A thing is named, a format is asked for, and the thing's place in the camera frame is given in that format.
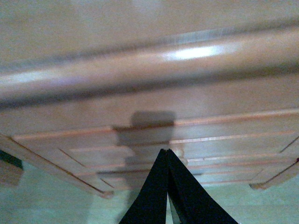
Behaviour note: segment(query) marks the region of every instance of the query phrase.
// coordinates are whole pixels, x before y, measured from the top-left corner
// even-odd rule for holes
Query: wooden furniture
[[[140,188],[161,148],[202,185],[298,173],[296,24],[69,58],[2,67],[4,151],[103,197]]]

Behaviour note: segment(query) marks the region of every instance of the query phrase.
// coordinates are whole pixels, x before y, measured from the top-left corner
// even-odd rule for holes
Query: drawer front
[[[173,149],[205,184],[249,182],[261,172],[267,175],[257,180],[266,180],[294,162],[294,153],[286,152],[299,135],[298,110],[142,122],[14,140],[86,183],[111,190],[141,186],[161,148]]]
[[[168,111],[170,120],[181,120],[296,108],[298,83],[297,73],[277,74],[6,109],[1,112],[0,132],[13,136],[99,126],[127,127],[136,120],[137,112],[155,112],[151,120],[159,122],[165,120],[161,111]]]

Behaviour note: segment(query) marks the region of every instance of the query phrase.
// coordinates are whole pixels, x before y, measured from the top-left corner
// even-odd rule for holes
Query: wooden slat
[[[299,160],[291,166],[287,167],[280,173],[274,175],[272,178],[265,182],[260,182],[257,184],[252,184],[251,187],[253,189],[267,189],[271,186],[281,184],[299,174]]]
[[[168,122],[165,125],[160,124],[158,126],[153,125],[155,122],[151,120],[151,122],[147,122],[149,125],[147,128],[138,128],[138,126],[131,125],[124,127],[103,126],[98,128],[80,128],[66,131],[14,135],[13,138],[16,141],[58,139],[62,142],[63,139],[67,138],[70,139],[68,145],[61,147],[80,149],[81,147],[78,144],[92,147],[88,146],[88,143],[95,140],[98,145],[119,145],[118,142],[124,137],[131,140],[128,143],[134,144],[140,143],[140,139],[143,139],[144,142],[161,142],[170,139],[299,131],[297,125],[299,109],[243,113],[197,119],[172,119],[172,123]]]
[[[202,166],[188,166],[189,171],[193,175],[203,175],[203,174],[223,174],[229,172],[246,172],[250,170],[258,170],[262,172],[263,170],[268,169],[269,171],[275,171],[276,169],[285,169],[289,167],[291,162],[272,162],[264,164],[215,164],[215,165],[202,165]],[[135,170],[135,171],[114,171],[114,172],[98,172],[90,175],[97,175],[100,179],[106,178],[121,178],[121,179],[138,179],[145,178],[149,174],[150,170]],[[78,176],[88,176],[87,174],[77,174]]]
[[[70,154],[73,158],[85,164],[86,167],[153,163],[161,148],[171,148],[177,156],[187,160],[246,154],[250,157],[253,154],[279,153],[296,136],[297,134],[287,133],[285,135],[273,134],[273,136],[266,137],[249,136],[245,138],[203,140],[186,144],[153,145],[147,147],[99,147],[93,148],[91,151],[71,151]]]
[[[253,156],[239,155],[239,156],[228,156],[228,157],[211,157],[211,158],[200,158],[192,161],[187,161],[185,165],[193,173],[196,170],[212,170],[221,171],[226,169],[242,169],[242,168],[254,168],[260,167],[263,169],[267,166],[284,166],[288,167],[293,164],[296,159],[292,157],[283,157],[276,154],[257,154]],[[120,176],[130,172],[132,174],[137,173],[148,173],[153,163],[141,163],[141,164],[119,164],[117,165],[99,165],[91,167],[92,170],[89,172],[76,173],[76,176],[95,175],[96,173],[100,177],[113,176],[116,174]]]

